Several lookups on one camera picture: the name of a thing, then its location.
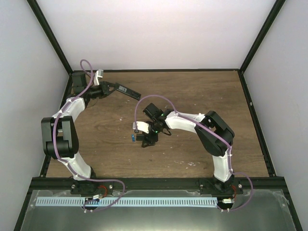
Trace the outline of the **black remote control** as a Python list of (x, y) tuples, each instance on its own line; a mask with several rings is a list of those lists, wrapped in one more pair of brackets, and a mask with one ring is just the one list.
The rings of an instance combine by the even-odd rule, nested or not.
[(124, 85), (122, 84), (119, 84), (119, 83), (116, 83), (115, 84), (115, 89), (118, 91), (118, 92), (121, 92), (137, 101), (139, 101), (141, 99), (141, 94), (130, 89), (130, 88), (127, 88), (125, 87)]

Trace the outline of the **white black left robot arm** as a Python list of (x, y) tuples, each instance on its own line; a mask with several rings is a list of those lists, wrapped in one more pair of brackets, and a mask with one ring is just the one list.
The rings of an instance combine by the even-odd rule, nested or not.
[(114, 84), (99, 81), (103, 77), (101, 69), (96, 71), (89, 87), (86, 85), (85, 75), (80, 73), (79, 77), (80, 86), (67, 97), (61, 109), (41, 121), (43, 151), (45, 155), (62, 163), (73, 179), (82, 180), (83, 191), (94, 194), (98, 190), (96, 174), (79, 153), (75, 120), (86, 109), (91, 99), (105, 98), (111, 94), (109, 87), (113, 87)]

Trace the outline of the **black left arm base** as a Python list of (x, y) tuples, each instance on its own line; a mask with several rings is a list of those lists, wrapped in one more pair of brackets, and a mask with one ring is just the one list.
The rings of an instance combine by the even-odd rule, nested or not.
[(108, 195), (113, 192), (113, 184), (109, 182), (93, 182), (88, 180), (74, 180), (71, 186), (71, 194), (80, 195)]

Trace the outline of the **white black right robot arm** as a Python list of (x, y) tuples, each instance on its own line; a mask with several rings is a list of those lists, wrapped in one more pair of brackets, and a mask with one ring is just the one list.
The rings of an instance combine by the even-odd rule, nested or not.
[(162, 111), (151, 103), (143, 113), (149, 120), (135, 120), (132, 126), (136, 133), (141, 132), (136, 135), (136, 140), (142, 142), (143, 148), (154, 146), (158, 142), (159, 133), (170, 136), (172, 129), (192, 132), (212, 156), (215, 191), (224, 194), (231, 188), (234, 179), (231, 148), (235, 134), (215, 111), (209, 111), (207, 114), (186, 114), (176, 109)]

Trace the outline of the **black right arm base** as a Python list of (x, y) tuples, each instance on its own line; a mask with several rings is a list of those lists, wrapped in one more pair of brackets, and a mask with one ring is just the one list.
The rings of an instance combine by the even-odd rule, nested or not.
[(243, 190), (240, 189), (236, 183), (238, 183), (235, 178), (231, 177), (226, 182), (221, 182), (218, 179), (212, 178), (201, 178), (199, 181), (199, 188), (202, 192), (209, 194), (231, 194), (236, 192), (237, 194), (243, 194)]

